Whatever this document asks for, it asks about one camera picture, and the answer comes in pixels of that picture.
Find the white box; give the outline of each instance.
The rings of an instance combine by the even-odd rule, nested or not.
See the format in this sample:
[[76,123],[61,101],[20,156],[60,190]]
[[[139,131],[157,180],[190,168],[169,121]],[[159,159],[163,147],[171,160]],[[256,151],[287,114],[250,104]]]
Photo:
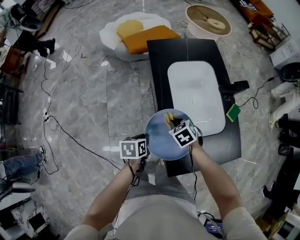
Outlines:
[[178,146],[180,146],[180,148],[190,145],[198,138],[197,131],[190,120],[181,123],[179,126],[169,131],[169,134],[172,135],[173,139]]
[[147,155],[146,139],[128,139],[119,142],[121,159],[140,159]]

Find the blue plate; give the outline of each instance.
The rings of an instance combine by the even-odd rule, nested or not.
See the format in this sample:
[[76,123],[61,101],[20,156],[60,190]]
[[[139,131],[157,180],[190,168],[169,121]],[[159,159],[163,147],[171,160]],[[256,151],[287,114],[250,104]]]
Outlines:
[[172,161],[187,155],[189,147],[180,148],[169,134],[170,129],[165,123],[165,113],[176,113],[177,118],[183,120],[188,120],[189,117],[176,109],[164,109],[154,114],[147,123],[146,134],[149,135],[149,151],[158,158]]

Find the pillow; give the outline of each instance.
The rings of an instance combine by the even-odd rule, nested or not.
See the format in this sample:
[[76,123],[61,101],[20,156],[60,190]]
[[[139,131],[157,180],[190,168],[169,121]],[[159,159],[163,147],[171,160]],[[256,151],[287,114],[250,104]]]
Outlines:
[[123,43],[130,53],[146,53],[148,40],[170,38],[180,38],[180,35],[163,25],[130,35],[123,39]]
[[117,34],[123,40],[124,38],[144,30],[143,23],[138,20],[127,20],[121,23],[117,28]]

